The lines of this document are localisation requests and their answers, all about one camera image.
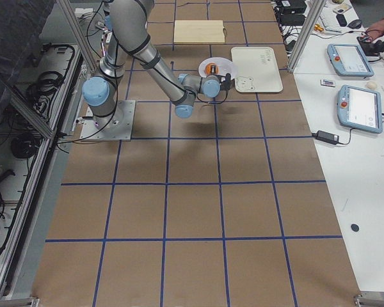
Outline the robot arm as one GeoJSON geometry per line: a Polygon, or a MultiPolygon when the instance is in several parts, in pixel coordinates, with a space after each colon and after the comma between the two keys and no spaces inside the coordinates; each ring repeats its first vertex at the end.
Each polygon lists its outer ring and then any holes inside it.
{"type": "Polygon", "coordinates": [[[105,56],[95,76],[84,82],[82,94],[90,107],[96,131],[114,129],[123,119],[118,109],[118,85],[127,56],[138,60],[175,106],[179,118],[189,118],[199,94],[215,98],[232,87],[230,74],[211,70],[207,77],[174,76],[147,32],[153,1],[106,1],[106,22],[112,32],[105,56]]]}

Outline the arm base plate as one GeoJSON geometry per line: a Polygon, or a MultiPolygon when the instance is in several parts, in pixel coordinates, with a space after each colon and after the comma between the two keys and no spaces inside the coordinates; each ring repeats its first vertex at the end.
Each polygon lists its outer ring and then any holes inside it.
{"type": "Polygon", "coordinates": [[[130,141],[135,109],[135,100],[119,100],[112,115],[100,118],[94,116],[88,106],[86,116],[90,118],[81,121],[83,125],[79,138],[83,141],[130,141]]]}

